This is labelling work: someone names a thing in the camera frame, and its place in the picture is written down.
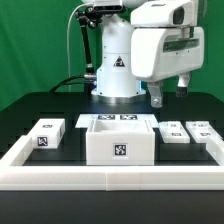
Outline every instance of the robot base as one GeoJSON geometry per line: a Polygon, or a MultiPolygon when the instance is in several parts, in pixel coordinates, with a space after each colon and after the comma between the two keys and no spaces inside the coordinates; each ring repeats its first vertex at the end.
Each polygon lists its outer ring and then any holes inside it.
{"type": "Polygon", "coordinates": [[[132,97],[107,97],[98,95],[95,90],[92,91],[92,99],[108,104],[124,104],[124,103],[136,103],[143,102],[146,99],[145,90],[142,90],[138,95],[132,97]]]}

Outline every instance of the screw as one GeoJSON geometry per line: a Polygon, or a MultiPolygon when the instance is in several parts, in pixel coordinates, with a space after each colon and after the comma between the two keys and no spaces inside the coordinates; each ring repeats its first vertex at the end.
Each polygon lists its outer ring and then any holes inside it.
{"type": "Polygon", "coordinates": [[[88,8],[88,11],[92,12],[93,11],[93,7],[88,8]]]}
{"type": "Polygon", "coordinates": [[[159,103],[159,100],[158,99],[154,99],[154,103],[155,104],[158,104],[159,103]]]}

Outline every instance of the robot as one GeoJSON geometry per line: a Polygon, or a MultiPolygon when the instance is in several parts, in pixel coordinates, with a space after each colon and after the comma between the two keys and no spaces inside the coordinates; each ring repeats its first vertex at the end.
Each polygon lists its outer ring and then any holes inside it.
{"type": "Polygon", "coordinates": [[[145,99],[147,83],[152,107],[163,105],[163,80],[179,76],[177,96],[188,93],[191,71],[204,60],[204,32],[198,25],[205,0],[83,0],[76,17],[82,28],[87,73],[93,74],[86,27],[102,25],[102,65],[91,94],[106,103],[145,99]],[[131,22],[118,14],[135,8],[131,22]]]}

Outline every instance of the warning label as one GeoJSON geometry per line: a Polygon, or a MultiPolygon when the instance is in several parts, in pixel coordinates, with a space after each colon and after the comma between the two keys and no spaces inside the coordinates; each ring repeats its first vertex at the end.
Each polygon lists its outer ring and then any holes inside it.
{"type": "Polygon", "coordinates": [[[125,64],[120,56],[117,59],[117,61],[115,62],[114,67],[125,67],[125,64]]]}

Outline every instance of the black cable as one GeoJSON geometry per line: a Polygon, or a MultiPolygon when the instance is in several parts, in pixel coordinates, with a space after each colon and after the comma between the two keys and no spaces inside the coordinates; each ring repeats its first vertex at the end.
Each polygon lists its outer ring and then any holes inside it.
{"type": "Polygon", "coordinates": [[[72,81],[72,80],[75,80],[75,79],[82,79],[82,78],[84,78],[84,75],[72,76],[72,77],[70,77],[70,78],[67,78],[67,79],[63,80],[62,82],[58,83],[56,86],[54,86],[54,87],[50,90],[50,92],[55,92],[55,90],[56,90],[57,88],[59,88],[62,84],[65,84],[65,83],[67,83],[67,82],[69,82],[69,81],[72,81]]]}
{"type": "Polygon", "coordinates": [[[94,84],[94,82],[69,82],[69,83],[62,83],[58,84],[54,88],[50,90],[51,93],[55,92],[61,86],[69,86],[69,85],[84,85],[84,84],[94,84]]]}
{"type": "Polygon", "coordinates": [[[84,12],[77,13],[77,19],[79,21],[81,31],[82,31],[82,39],[83,39],[83,46],[84,46],[84,52],[85,52],[85,58],[86,58],[86,72],[87,73],[94,73],[94,67],[92,65],[92,58],[90,53],[90,46],[89,46],[89,38],[88,38],[88,32],[87,32],[87,24],[88,20],[84,12]]]}

